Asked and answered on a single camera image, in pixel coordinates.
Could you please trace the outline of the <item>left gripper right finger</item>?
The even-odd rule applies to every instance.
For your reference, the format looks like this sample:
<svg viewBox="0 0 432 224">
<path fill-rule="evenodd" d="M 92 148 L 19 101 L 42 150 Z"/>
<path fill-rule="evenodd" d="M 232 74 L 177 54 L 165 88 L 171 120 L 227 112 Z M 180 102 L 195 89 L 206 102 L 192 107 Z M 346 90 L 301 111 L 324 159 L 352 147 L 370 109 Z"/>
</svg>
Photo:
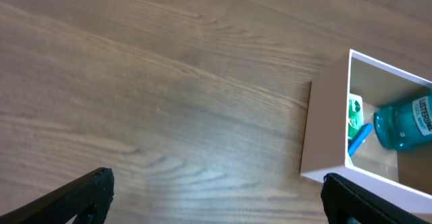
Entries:
<svg viewBox="0 0 432 224">
<path fill-rule="evenodd" d="M 429 224 L 337 173 L 323 180 L 321 200 L 329 224 Z"/>
</svg>

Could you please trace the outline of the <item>blue mouthwash bottle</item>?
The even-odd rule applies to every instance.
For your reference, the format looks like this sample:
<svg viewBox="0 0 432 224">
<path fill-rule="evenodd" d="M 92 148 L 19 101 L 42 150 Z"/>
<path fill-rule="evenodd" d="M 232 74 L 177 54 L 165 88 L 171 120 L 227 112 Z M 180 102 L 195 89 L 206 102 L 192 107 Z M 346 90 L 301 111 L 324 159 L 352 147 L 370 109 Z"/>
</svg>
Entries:
<svg viewBox="0 0 432 224">
<path fill-rule="evenodd" d="M 431 93 L 373 115 L 375 133 L 389 150 L 408 151 L 431 143 Z"/>
</svg>

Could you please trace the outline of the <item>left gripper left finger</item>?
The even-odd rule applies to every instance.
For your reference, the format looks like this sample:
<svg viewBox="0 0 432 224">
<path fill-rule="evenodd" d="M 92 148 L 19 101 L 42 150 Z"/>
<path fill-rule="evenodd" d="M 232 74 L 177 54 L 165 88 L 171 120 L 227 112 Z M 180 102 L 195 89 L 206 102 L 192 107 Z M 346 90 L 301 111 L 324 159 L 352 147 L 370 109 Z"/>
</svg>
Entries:
<svg viewBox="0 0 432 224">
<path fill-rule="evenodd" d="M 2 223 L 104 223 L 114 197 L 114 175 L 100 167 L 1 215 Z"/>
</svg>

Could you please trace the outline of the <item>green white soap packet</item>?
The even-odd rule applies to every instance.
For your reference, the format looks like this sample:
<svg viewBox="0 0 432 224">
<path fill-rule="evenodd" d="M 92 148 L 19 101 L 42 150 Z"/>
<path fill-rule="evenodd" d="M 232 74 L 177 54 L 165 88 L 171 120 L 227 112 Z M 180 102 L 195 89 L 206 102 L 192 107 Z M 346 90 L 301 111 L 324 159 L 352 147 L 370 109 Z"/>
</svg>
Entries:
<svg viewBox="0 0 432 224">
<path fill-rule="evenodd" d="M 348 138 L 353 139 L 364 125 L 362 97 L 350 94 L 348 99 Z"/>
</svg>

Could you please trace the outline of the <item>green toothbrush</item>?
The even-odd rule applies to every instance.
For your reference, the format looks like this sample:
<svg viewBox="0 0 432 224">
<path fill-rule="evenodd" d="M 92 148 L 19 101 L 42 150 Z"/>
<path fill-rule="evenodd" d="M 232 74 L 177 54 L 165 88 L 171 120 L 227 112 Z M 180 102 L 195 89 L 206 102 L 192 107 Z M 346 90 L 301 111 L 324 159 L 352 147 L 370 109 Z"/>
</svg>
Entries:
<svg viewBox="0 0 432 224">
<path fill-rule="evenodd" d="M 347 153 L 347 155 L 348 155 L 348 162 L 349 162 L 349 164 L 353 165 L 353 162 L 352 162 L 352 159 L 351 159 L 350 155 L 348 153 Z"/>
</svg>

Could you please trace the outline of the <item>blue disposable razor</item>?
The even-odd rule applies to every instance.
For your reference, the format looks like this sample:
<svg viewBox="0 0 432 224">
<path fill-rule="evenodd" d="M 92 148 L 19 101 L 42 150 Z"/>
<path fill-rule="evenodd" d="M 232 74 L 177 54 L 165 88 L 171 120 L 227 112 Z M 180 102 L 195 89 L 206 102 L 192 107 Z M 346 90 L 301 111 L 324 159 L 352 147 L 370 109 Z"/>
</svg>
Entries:
<svg viewBox="0 0 432 224">
<path fill-rule="evenodd" d="M 351 157 L 373 130 L 373 124 L 364 124 L 348 145 L 348 155 Z"/>
</svg>

